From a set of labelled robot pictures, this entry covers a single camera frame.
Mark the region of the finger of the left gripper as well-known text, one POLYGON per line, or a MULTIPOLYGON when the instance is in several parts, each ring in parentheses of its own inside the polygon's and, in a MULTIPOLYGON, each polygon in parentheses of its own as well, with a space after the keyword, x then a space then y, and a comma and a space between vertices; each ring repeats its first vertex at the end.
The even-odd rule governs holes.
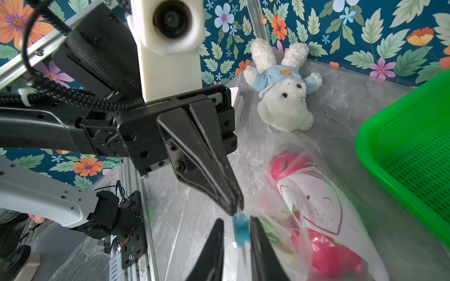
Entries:
MULTIPOLYGON (((206 171, 206 165, 211 164, 212 160, 190 109, 176 108, 160 114, 157 124, 177 179, 206 194, 223 209, 206 171)), ((236 211, 225 212, 229 216, 236 214, 236 211)))
POLYGON ((190 104, 189 109, 212 160, 206 165, 206 171, 219 195, 218 203, 225 211, 244 210, 244 195, 227 158, 213 101, 205 98, 190 104))

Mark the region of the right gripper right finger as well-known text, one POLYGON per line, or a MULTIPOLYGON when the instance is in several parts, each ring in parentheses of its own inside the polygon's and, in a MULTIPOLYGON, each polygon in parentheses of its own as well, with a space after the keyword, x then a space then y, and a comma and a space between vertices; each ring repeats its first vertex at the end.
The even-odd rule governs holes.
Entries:
POLYGON ((250 244, 252 281, 289 281, 257 217, 250 218, 250 244))

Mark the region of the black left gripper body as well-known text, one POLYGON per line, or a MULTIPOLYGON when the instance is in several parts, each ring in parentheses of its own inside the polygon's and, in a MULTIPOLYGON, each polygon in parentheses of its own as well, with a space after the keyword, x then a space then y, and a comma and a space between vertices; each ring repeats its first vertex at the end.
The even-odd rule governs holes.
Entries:
POLYGON ((151 102, 129 111, 92 112, 78 123, 93 153, 128 157, 141 175, 174 165, 185 173, 211 166, 237 148, 237 89, 223 85, 151 102))

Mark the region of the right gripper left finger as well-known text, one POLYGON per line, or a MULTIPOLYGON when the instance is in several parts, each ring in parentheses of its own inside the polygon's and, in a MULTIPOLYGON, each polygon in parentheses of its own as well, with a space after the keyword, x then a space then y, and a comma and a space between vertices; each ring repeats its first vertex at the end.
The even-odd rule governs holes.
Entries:
POLYGON ((225 257, 224 221, 218 218, 187 281, 221 281, 225 257))

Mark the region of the pink dragon fruit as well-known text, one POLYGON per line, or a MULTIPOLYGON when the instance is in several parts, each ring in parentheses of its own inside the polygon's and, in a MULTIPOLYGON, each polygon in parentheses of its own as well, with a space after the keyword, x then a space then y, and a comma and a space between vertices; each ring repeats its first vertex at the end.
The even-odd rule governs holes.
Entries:
POLYGON ((284 151, 270 159, 266 168, 266 178, 268 181, 277 182, 312 165, 313 160, 308 153, 284 151))
POLYGON ((312 247, 311 273, 317 277, 340 277, 345 274, 360 275, 362 258, 344 245, 313 229, 307 229, 312 247))

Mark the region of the clear zip-top bag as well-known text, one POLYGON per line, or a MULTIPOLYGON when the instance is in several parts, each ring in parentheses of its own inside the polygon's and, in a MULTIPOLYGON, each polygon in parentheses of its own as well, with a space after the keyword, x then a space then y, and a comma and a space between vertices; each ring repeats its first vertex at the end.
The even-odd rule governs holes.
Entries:
POLYGON ((269 136, 263 175, 270 159, 284 151, 308 153, 313 165, 277 181, 268 181, 249 199, 244 217, 260 219, 278 260, 292 281, 387 281, 389 274, 346 188, 320 158, 316 146, 293 133, 269 136), (346 246, 363 261, 363 272, 340 277, 311 273, 312 247, 307 229, 346 246))

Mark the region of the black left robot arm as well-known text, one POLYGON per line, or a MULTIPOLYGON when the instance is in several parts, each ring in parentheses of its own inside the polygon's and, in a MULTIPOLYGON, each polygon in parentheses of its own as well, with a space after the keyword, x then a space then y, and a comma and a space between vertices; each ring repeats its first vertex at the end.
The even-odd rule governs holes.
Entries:
POLYGON ((21 37, 29 93, 1 94, 1 146, 127 156, 138 172, 172 165, 177 179, 228 215, 244 197, 227 155, 236 149, 230 90, 202 87, 202 1, 120 1, 123 24, 99 3, 69 27, 49 1, 31 1, 21 37), (82 69, 117 94, 70 89, 36 71, 28 41, 43 18, 63 36, 82 69))

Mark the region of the white plush bear toy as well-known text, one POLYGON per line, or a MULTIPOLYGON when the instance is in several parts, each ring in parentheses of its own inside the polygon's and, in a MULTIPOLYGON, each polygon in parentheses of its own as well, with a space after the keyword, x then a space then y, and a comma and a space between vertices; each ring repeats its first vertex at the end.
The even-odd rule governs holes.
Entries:
POLYGON ((257 111, 261 120, 281 132, 309 130, 314 116, 307 108, 307 96, 322 86, 323 78, 319 73, 307 77, 300 74, 309 54, 308 45, 292 44, 280 64, 268 41, 257 38, 250 50, 255 66, 248 66, 243 75, 247 84, 259 92, 257 111))

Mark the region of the green plastic basket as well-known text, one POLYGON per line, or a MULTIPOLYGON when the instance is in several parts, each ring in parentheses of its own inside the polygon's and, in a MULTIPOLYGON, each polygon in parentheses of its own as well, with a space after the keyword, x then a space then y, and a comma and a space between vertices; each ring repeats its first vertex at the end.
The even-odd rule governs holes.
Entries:
POLYGON ((378 184, 449 246, 450 72, 367 120, 355 148, 378 184))

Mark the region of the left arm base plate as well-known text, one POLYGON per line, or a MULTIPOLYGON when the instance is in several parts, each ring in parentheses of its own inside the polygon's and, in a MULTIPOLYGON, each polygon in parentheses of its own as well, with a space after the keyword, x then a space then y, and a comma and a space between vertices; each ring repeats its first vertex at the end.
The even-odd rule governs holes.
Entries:
POLYGON ((122 204, 114 193, 103 191, 102 194, 107 196, 110 234, 118 236, 118 243, 121 245, 121 265, 123 269, 127 269, 146 253, 141 194, 138 191, 131 193, 128 201, 122 204))

